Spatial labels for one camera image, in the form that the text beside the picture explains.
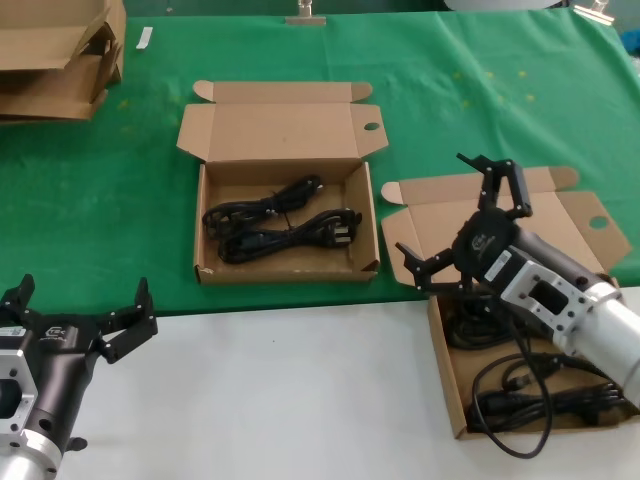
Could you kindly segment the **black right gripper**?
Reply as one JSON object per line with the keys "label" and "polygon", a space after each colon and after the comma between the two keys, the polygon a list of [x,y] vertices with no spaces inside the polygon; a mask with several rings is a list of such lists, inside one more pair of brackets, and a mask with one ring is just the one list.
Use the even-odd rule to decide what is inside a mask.
{"label": "black right gripper", "polygon": [[[474,284],[504,299],[554,299],[556,284],[584,293],[600,283],[600,277],[553,247],[541,237],[520,227],[517,221],[531,216],[531,201],[524,170],[511,159],[494,161],[479,155],[456,157],[483,175],[478,211],[458,232],[452,248],[427,259],[419,258],[407,245],[395,247],[404,255],[404,267],[412,274],[419,292],[465,297]],[[506,178],[513,207],[498,208],[502,180]],[[434,282],[433,277],[449,266],[460,273],[455,282]]]}

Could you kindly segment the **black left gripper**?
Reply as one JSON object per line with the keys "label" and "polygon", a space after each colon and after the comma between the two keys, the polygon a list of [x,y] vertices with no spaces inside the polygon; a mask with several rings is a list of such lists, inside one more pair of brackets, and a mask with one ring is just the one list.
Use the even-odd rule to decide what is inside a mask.
{"label": "black left gripper", "polygon": [[133,305],[106,314],[97,322],[98,329],[81,315],[28,310],[34,291],[31,274],[6,290],[0,321],[2,327],[25,329],[19,343],[19,388],[30,411],[21,418],[23,427],[64,453],[99,353],[109,364],[123,359],[158,333],[157,318],[145,277]]}

